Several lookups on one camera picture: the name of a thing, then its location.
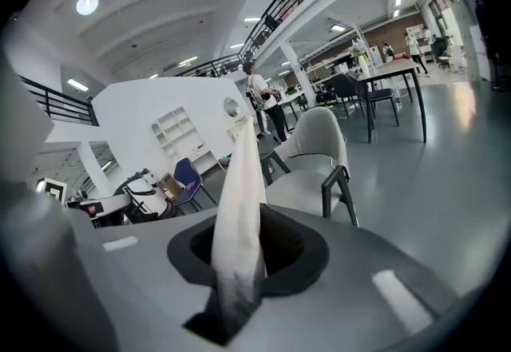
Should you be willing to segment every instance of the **white chair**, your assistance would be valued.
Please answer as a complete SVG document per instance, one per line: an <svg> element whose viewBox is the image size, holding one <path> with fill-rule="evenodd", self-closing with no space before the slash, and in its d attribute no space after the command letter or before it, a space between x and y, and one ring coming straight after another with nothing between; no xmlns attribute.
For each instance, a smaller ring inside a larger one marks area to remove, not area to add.
<svg viewBox="0 0 511 352"><path fill-rule="evenodd" d="M302 155L326 155L334 162L330 174L317 168L291 172L286 160ZM275 182L268 168L273 159L285 172ZM331 212L342 201L350 214L351 222L358 226L355 207L351 199L348 181L350 170L343 134L335 115L327 108L309 109L300 117L293 134L262 160L263 174L268 187L268 204L293 208L301 212L331 218Z"/></svg>

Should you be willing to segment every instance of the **brick wall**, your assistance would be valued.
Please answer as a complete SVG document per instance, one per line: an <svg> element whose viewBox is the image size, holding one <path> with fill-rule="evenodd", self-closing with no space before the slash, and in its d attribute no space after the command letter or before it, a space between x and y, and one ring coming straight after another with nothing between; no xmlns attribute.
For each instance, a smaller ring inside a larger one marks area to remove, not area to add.
<svg viewBox="0 0 511 352"><path fill-rule="evenodd" d="M387 42L392 46L396 54L406 53L409 55L410 50L405 43L406 27L416 26L417 24L424 24L424 26L426 26L420 13L413 14L405 18L400 18L399 20L385 24L384 26L381 26L377 29L368 31L364 33L364 35L366 36L367 44L369 44L369 47L376 45L380 49L380 53L382 52L383 42ZM423 40L419 40L419 45L426 45L426 43ZM348 42L340 43L335 47L328 49L319 56L312 58L311 63L314 65L318 62L321 62L322 60L327 60L328 58L334 57L335 55L345 51L348 47L351 47L351 40ZM317 69L315 73L318 78L326 78L330 75L330 70L322 67ZM293 72L285 76L284 80L288 86L298 84L298 78L296 78L296 75Z"/></svg>

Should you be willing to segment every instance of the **chair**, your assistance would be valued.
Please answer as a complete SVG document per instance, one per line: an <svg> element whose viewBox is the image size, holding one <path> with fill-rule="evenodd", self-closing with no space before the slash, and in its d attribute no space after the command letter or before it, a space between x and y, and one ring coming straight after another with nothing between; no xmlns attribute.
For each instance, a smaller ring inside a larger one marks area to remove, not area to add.
<svg viewBox="0 0 511 352"><path fill-rule="evenodd" d="M174 206L176 206L176 209L179 210L181 214L184 213L181 209L179 209L179 206L185 203L190 203L196 212L202 210L200 204L198 204L194 199L195 194L199 191L199 189L202 189L204 193L208 195L211 201L216 204L216 201L204 188L202 177L200 177L200 174L195 169L195 166L193 166L193 163L189 158L185 157L184 159L181 159L179 162L177 162L176 170L174 170L174 179L184 184L184 186L194 184L189 190L185 188L181 194L179 194L176 202L174 202Z"/></svg>
<svg viewBox="0 0 511 352"><path fill-rule="evenodd" d="M357 89L354 87L354 85L351 83L351 81L348 79L346 74L339 74L335 77L332 77L330 80L326 81L325 86L331 85L332 88L335 91L335 95L337 95L337 98L341 98L343 101L343 107L346 113L348 114L348 110L346 108L346 104L344 103L344 98L347 98L348 101L351 101L353 105L355 106L355 109L357 108L357 105L355 104L355 101L353 100L353 97L358 98ZM360 104L360 109L362 110L362 115L364 114L364 110L362 107L362 104Z"/></svg>
<svg viewBox="0 0 511 352"><path fill-rule="evenodd" d="M362 89L363 86L367 86L366 84L363 84L362 82L358 81L356 78L354 78L351 75L346 74L339 74L339 75L345 75L347 80L351 82L351 84L357 89L358 91L358 100L361 101L360 106L362 106L362 101L365 101L365 93ZM392 104L392 109L394 110L394 116L396 118L396 124L399 126L399 118L398 118L398 109L396 107L396 100L394 99L394 95L392 94L392 89L390 88L384 88L384 89L376 89L375 91L370 91L367 93L367 96L369 98L369 106L371 108L372 117L376 119L376 102L379 101L390 101Z"/></svg>
<svg viewBox="0 0 511 352"><path fill-rule="evenodd" d="M284 163L292 157L315 154L329 156L335 162L330 174L320 172L317 168L291 172ZM271 159L286 172L275 182L271 179L268 167ZM351 223L358 226L348 188L350 171L346 145L335 115L328 108L317 107L303 113L293 134L261 162L268 184L268 204L330 219L331 211L342 201L347 206Z"/></svg>

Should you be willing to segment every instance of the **white partition wall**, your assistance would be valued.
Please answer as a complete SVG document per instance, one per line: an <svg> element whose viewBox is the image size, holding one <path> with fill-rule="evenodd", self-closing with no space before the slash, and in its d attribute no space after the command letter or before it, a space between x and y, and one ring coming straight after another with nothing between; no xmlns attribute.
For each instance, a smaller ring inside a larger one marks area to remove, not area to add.
<svg viewBox="0 0 511 352"><path fill-rule="evenodd" d="M183 107L212 155L219 159L233 148L224 117L226 97L237 101L242 113L249 112L232 79L208 77L116 83L94 98L93 107L105 140L125 174L147 168L161 177L174 167L155 138L152 124Z"/></svg>

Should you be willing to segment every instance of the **cabinet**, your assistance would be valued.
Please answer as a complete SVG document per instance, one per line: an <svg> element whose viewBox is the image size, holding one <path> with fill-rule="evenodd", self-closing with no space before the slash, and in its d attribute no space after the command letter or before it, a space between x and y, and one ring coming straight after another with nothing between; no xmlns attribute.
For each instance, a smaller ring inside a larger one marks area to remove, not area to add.
<svg viewBox="0 0 511 352"><path fill-rule="evenodd" d="M183 107L159 117L151 124L151 130L172 166L185 157L199 173L218 164Z"/></svg>

